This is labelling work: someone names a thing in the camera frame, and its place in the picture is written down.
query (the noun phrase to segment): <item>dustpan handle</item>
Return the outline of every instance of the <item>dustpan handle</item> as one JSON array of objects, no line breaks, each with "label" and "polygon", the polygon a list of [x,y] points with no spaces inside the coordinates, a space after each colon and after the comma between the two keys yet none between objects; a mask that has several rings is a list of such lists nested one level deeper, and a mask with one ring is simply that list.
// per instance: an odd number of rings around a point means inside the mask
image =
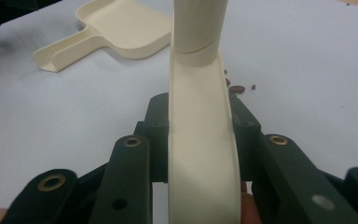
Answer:
[{"label": "dustpan handle", "polygon": [[71,63],[104,47],[105,39],[96,35],[91,28],[66,37],[34,53],[34,61],[43,70],[59,72]]}]

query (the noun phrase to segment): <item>small brown crumb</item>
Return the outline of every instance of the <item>small brown crumb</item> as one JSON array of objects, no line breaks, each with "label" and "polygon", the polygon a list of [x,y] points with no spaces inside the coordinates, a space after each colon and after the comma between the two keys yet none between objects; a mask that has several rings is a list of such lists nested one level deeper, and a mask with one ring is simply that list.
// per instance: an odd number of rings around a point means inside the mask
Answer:
[{"label": "small brown crumb", "polygon": [[230,93],[243,93],[245,91],[245,87],[243,86],[232,86],[228,89]]}]

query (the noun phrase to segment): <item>black object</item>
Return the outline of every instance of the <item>black object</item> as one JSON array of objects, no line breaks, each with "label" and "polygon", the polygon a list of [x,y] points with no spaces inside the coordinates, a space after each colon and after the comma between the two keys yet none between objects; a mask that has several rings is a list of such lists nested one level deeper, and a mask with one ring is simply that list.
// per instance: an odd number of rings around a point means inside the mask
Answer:
[{"label": "black object", "polygon": [[[345,180],[318,170],[294,141],[262,134],[246,106],[235,95],[229,100],[241,180],[253,181],[263,223],[358,223],[358,168]],[[46,174],[37,177],[10,206],[4,223],[20,223],[13,220],[28,220],[29,214],[33,222],[22,223],[151,223],[151,182],[168,182],[168,130],[163,93],[150,100],[134,135],[116,142],[107,164],[78,178],[75,188],[55,189],[53,203],[35,192]]]},{"label": "black object", "polygon": [[0,24],[50,6],[61,0],[0,0]]}]

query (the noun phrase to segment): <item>table surface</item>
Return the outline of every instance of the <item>table surface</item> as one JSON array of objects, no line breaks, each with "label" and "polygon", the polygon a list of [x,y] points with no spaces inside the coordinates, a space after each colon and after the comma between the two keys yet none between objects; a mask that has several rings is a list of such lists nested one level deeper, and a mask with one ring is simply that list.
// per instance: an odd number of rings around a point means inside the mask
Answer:
[{"label": "table surface", "polygon": [[[0,26],[0,207],[47,170],[82,176],[106,163],[149,99],[169,90],[169,48],[135,61],[98,49],[60,73],[36,66],[35,50],[81,29],[75,11],[86,2],[65,0]],[[140,2],[172,15],[172,1]],[[333,175],[358,166],[358,7],[230,0],[220,49],[263,133],[292,138]],[[155,185],[154,197],[154,223],[167,223],[167,187]]]}]

